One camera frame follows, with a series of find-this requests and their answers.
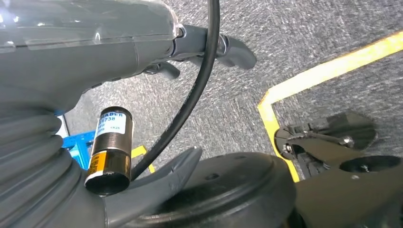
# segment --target black cylinder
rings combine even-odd
[[[133,118],[122,107],[101,112],[95,132],[85,187],[108,196],[125,190],[130,184]]]

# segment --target cable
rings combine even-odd
[[[193,84],[188,97],[183,103],[181,109],[176,114],[168,128],[161,134],[159,140],[154,144],[143,159],[132,169],[132,181],[147,169],[147,167],[161,154],[166,146],[172,141],[185,121],[192,113],[204,88],[209,80],[214,60],[217,53],[218,39],[220,35],[220,2],[219,0],[208,0],[209,26],[207,29],[206,49],[201,63],[199,74]]]

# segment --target blue crate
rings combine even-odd
[[[95,131],[72,135],[64,138],[63,148],[70,151],[71,157],[73,157],[81,168],[87,170],[89,165],[89,152],[94,142]]]

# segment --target yellow floor tape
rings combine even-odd
[[[132,158],[135,158],[135,157],[140,156],[140,155],[145,155],[145,153],[147,153],[146,148],[144,146],[139,146],[139,147],[137,147],[135,149],[132,149]],[[155,172],[153,164],[148,166],[148,169],[150,170],[150,173]]]
[[[403,50],[403,31],[347,55],[320,64],[270,88],[258,105],[258,109],[276,155],[282,158],[274,144],[274,134],[279,129],[279,124],[274,115],[273,103],[401,50]],[[299,176],[293,163],[288,160],[285,161],[288,164],[293,180],[295,182],[299,181]]]

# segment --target plastic film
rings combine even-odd
[[[0,1],[0,53],[172,40],[179,27],[160,0]]]

